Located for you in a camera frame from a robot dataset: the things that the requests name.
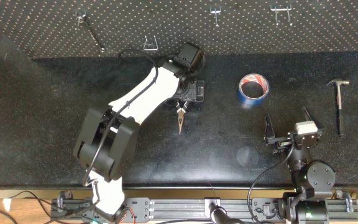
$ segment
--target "perforated metal panel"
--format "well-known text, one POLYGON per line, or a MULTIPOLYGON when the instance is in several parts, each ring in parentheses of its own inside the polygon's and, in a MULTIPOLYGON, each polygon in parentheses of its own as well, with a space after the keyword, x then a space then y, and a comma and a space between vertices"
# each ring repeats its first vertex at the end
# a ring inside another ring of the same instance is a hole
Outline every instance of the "perforated metal panel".
POLYGON ((205 0, 0 0, 0 30, 29 57, 115 57, 143 49, 145 36, 158 51, 177 53, 190 41, 206 54, 258 54, 358 50, 358 1, 205 0), (277 14, 270 6, 291 6, 277 14), (216 27, 212 10, 221 7, 216 27), (86 11, 107 51, 101 54, 75 12, 86 11))

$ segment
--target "robotic arm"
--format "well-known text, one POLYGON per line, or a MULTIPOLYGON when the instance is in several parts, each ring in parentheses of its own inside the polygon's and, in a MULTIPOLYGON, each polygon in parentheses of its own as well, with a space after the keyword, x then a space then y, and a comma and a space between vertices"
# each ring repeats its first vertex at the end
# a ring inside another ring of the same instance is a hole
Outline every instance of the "robotic arm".
POLYGON ((167 99, 203 101, 204 81, 194 78, 202 59, 200 48, 187 43, 162 67, 154 63, 150 74, 128 94, 88 110, 73 154, 88 170, 84 185, 93 183, 95 210, 109 221, 124 215, 121 177, 134 157, 143 121, 167 99))

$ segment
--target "roll of tape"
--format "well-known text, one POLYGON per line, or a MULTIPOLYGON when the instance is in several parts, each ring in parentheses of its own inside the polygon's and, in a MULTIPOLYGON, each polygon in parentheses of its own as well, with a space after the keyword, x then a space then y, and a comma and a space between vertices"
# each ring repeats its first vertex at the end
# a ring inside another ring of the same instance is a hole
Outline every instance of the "roll of tape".
POLYGON ((270 90, 269 83, 265 77, 263 77, 262 75, 259 75, 259 74, 255 74, 255 73, 249 74, 249 75, 244 76, 240 81, 239 98, 245 104, 257 105, 265 99, 265 97, 269 93, 269 90, 270 90), (257 98, 253 98, 253 97, 249 97, 249 96, 245 95, 244 92, 242 91, 242 86, 245 85, 247 82, 258 83, 264 90, 264 94, 257 98))

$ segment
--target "hammer head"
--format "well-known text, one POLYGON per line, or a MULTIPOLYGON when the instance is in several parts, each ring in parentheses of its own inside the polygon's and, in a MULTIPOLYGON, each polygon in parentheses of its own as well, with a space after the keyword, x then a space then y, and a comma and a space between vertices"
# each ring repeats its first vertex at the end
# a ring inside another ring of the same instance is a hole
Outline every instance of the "hammer head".
POLYGON ((327 85, 329 85, 331 83, 335 83, 335 85, 348 85, 349 81, 342 80, 342 78, 336 78, 334 80, 331 80, 327 85))

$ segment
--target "wooden floor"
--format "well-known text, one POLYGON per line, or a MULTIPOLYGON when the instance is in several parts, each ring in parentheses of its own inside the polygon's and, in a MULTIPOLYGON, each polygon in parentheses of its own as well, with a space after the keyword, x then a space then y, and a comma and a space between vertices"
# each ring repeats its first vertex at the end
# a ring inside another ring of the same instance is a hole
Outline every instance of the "wooden floor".
MULTIPOLYGON (((44 203, 46 210, 50 211, 50 205, 44 203)), ((4 205, 2 199, 0 199, 0 211, 4 211, 4 205)), ((45 223, 49 221, 49 217, 46 216, 41 209, 38 201, 34 199, 13 199, 11 202, 11 210, 8 212, 18 224, 30 224, 30 223, 45 223)), ((0 224, 11 224, 10 219, 0 214, 0 224)), ((345 223, 345 224, 358 224, 358 222, 331 222, 331 223, 345 223)))

